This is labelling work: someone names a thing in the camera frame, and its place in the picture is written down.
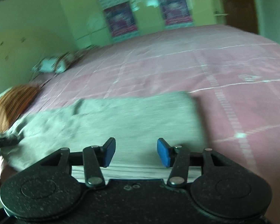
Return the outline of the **red poster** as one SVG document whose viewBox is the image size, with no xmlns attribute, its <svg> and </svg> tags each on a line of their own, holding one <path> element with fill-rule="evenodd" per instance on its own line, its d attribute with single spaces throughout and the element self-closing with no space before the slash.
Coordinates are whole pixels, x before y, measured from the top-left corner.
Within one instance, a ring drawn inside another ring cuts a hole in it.
<svg viewBox="0 0 280 224">
<path fill-rule="evenodd" d="M 158 0 L 166 26 L 192 23 L 187 0 Z"/>
<path fill-rule="evenodd" d="M 104 10 L 106 21 L 113 37 L 137 31 L 137 25 L 129 2 Z"/>
</svg>

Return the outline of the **white patterned pillow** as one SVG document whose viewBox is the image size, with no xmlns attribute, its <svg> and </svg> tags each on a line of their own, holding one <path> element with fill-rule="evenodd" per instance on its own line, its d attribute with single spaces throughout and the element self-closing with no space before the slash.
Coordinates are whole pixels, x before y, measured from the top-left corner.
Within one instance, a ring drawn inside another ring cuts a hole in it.
<svg viewBox="0 0 280 224">
<path fill-rule="evenodd" d="M 33 68 L 33 72 L 61 74 L 76 63 L 82 55 L 79 53 L 64 53 L 49 56 L 38 62 Z"/>
</svg>

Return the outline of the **lower left red poster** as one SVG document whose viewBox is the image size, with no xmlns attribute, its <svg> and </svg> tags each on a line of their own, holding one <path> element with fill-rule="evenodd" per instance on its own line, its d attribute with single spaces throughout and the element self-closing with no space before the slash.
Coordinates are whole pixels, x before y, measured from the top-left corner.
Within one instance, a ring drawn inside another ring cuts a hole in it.
<svg viewBox="0 0 280 224">
<path fill-rule="evenodd" d="M 137 25 L 129 2 L 104 10 L 106 21 L 113 37 L 137 31 Z"/>
</svg>

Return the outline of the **lower right red poster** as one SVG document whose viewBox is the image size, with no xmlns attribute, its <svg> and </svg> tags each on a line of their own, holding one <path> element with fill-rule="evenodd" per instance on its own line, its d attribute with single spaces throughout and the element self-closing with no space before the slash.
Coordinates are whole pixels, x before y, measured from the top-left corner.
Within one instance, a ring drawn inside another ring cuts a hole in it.
<svg viewBox="0 0 280 224">
<path fill-rule="evenodd" d="M 158 0 L 166 26 L 192 23 L 187 0 Z"/>
</svg>

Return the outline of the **grey knit pants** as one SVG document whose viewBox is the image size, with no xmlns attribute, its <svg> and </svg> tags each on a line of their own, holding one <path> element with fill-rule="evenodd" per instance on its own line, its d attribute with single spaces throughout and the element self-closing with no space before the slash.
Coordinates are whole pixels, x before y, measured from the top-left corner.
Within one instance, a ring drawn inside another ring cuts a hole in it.
<svg viewBox="0 0 280 224">
<path fill-rule="evenodd" d="M 10 129 L 18 145 L 1 149 L 10 166 L 22 171 L 60 148 L 84 148 L 116 140 L 110 166 L 102 169 L 106 180 L 166 179 L 157 153 L 157 140 L 200 152 L 207 137 L 196 101 L 178 91 L 144 98 L 80 99 L 59 109 L 28 114 Z"/>
</svg>

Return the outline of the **cream glossy wardrobe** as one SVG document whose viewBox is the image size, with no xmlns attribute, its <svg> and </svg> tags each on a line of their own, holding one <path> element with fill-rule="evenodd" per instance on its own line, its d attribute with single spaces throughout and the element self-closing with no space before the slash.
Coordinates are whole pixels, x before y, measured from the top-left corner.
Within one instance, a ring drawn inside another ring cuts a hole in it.
<svg viewBox="0 0 280 224">
<path fill-rule="evenodd" d="M 212 0 L 187 0 L 192 23 L 166 26 L 158 0 L 59 0 L 79 48 L 91 45 L 106 46 L 140 35 L 159 31 L 217 24 Z M 104 10 L 129 2 L 137 31 L 113 37 Z"/>
</svg>

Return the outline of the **dark brown wooden door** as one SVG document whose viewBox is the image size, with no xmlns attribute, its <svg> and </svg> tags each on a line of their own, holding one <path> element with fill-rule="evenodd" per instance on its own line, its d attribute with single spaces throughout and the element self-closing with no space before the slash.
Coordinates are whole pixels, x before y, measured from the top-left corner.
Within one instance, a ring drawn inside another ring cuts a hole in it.
<svg viewBox="0 0 280 224">
<path fill-rule="evenodd" d="M 254 0 L 223 0 L 226 23 L 243 31 L 258 34 L 259 26 Z"/>
</svg>

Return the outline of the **orange striped pillow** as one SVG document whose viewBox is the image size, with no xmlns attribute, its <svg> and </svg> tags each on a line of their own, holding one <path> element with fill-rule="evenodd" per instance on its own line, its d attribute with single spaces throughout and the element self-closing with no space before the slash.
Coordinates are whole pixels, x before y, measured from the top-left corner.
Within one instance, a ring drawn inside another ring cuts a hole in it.
<svg viewBox="0 0 280 224">
<path fill-rule="evenodd" d="M 38 85 L 17 85 L 0 97 L 0 133 L 7 131 L 40 93 Z"/>
</svg>

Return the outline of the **cream corner shelf unit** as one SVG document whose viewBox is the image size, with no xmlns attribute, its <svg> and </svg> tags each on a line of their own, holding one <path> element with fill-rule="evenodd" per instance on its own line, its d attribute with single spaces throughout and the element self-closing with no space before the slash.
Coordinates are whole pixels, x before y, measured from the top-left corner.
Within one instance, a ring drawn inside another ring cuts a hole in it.
<svg viewBox="0 0 280 224">
<path fill-rule="evenodd" d="M 227 13 L 224 10 L 223 0 L 212 0 L 213 13 L 217 24 L 226 25 Z"/>
</svg>

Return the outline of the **cream wooden headboard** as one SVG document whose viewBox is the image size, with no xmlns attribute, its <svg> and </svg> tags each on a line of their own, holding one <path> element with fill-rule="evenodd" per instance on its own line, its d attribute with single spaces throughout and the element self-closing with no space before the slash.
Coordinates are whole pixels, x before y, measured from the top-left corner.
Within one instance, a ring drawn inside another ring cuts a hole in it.
<svg viewBox="0 0 280 224">
<path fill-rule="evenodd" d="M 32 68 L 44 57 L 76 50 L 73 42 L 42 28 L 0 33 L 0 94 L 30 81 Z"/>
</svg>

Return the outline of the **pink checked bed sheet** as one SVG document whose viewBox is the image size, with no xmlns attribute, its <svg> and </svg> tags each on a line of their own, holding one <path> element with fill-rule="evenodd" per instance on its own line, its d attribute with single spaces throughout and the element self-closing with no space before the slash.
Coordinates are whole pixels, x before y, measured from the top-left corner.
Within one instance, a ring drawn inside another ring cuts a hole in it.
<svg viewBox="0 0 280 224">
<path fill-rule="evenodd" d="M 265 178 L 280 223 L 280 45 L 229 26 L 153 33 L 90 51 L 57 76 L 30 113 L 81 98 L 146 97 L 187 91 L 199 103 L 210 146 Z"/>
</svg>

